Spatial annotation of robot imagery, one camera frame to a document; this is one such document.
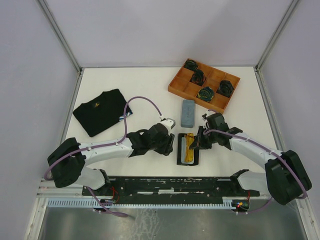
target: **yellow object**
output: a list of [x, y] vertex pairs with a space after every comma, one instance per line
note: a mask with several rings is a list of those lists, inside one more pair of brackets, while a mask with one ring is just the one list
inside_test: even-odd
[[186, 148], [185, 148], [185, 158], [184, 162], [185, 163], [190, 163], [194, 160], [194, 150], [189, 149], [190, 145], [194, 142], [194, 134], [193, 133], [188, 133], [185, 136], [186, 140]]

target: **wall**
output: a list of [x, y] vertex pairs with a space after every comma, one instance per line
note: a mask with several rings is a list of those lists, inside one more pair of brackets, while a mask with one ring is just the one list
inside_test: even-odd
[[292, 0], [47, 0], [82, 67], [252, 65]]
[[34, 0], [0, 2], [0, 239], [23, 239], [77, 73]]
[[301, 1], [262, 69], [284, 143], [312, 181], [308, 192], [320, 220], [320, 1]]

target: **light blue object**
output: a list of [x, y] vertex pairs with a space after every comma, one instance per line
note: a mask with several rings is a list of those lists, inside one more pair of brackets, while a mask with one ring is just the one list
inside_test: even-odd
[[195, 125], [195, 101], [183, 100], [181, 111], [181, 127], [193, 128]]

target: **gray floor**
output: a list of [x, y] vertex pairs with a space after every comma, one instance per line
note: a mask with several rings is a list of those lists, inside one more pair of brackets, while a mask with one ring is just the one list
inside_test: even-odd
[[[264, 202], [251, 200], [251, 209]], [[131, 217], [89, 208], [48, 207], [39, 240], [304, 240], [295, 203], [236, 216], [217, 209], [120, 209]]]

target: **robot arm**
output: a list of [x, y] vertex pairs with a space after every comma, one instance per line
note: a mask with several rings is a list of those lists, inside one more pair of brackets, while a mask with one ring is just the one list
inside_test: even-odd
[[270, 193], [282, 205], [298, 198], [303, 193], [302, 188], [277, 156], [280, 156], [293, 170], [306, 191], [311, 189], [311, 181], [299, 156], [294, 151], [282, 152], [268, 148], [250, 138], [239, 128], [229, 128], [221, 113], [211, 115], [206, 113], [202, 117], [205, 125], [199, 127], [190, 149], [211, 149], [212, 144], [218, 143], [246, 156], [265, 170], [265, 173], [252, 172], [248, 169], [239, 171], [236, 175], [243, 189]]
[[51, 170], [55, 186], [64, 188], [71, 184], [79, 184], [103, 194], [111, 187], [106, 172], [102, 169], [91, 169], [87, 167], [88, 165], [113, 158], [131, 158], [144, 155], [150, 150], [168, 156], [173, 151], [175, 135], [171, 133], [171, 130], [175, 125], [176, 122], [173, 119], [165, 118], [149, 130], [142, 129], [128, 133], [119, 144], [120, 139], [99, 143], [78, 143], [74, 137], [66, 139], [48, 157], [50, 166], [68, 153], [80, 149], [86, 150], [69, 156]]

